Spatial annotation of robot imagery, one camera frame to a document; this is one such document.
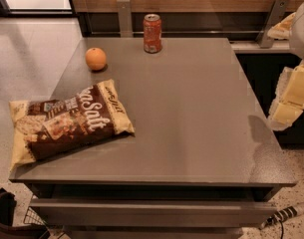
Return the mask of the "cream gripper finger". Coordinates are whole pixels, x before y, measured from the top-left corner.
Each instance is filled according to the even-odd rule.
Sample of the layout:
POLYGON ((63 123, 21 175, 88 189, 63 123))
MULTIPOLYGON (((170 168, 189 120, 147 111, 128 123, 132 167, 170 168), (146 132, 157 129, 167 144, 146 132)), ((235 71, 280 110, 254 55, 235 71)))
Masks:
POLYGON ((296 13, 291 13, 290 15, 285 17, 281 22, 272 26, 268 30, 267 36, 272 39, 279 39, 279 40, 288 39, 290 28, 295 15, 296 13))
POLYGON ((279 76, 268 122, 273 130, 281 131, 304 112, 304 60, 294 69, 285 67, 279 76))

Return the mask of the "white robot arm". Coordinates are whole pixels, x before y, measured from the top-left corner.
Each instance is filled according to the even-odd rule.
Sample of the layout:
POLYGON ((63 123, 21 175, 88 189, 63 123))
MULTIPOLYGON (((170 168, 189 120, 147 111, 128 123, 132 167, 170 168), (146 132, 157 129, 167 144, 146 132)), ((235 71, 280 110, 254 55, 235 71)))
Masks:
POLYGON ((267 35, 287 39, 290 52, 301 59, 294 69, 284 67, 268 112, 269 126, 276 131, 290 127, 304 112, 304 2, 296 12, 272 26, 267 35))

